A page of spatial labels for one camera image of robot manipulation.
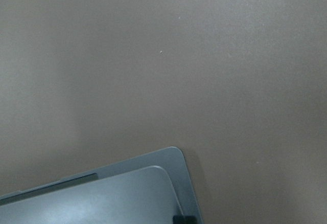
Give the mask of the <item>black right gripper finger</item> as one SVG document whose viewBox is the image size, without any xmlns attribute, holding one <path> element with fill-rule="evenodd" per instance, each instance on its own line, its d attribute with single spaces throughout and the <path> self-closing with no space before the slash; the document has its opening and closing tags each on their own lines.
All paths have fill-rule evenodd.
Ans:
<svg viewBox="0 0 327 224">
<path fill-rule="evenodd" d="M 174 215 L 173 224 L 196 224 L 196 216 Z"/>
</svg>

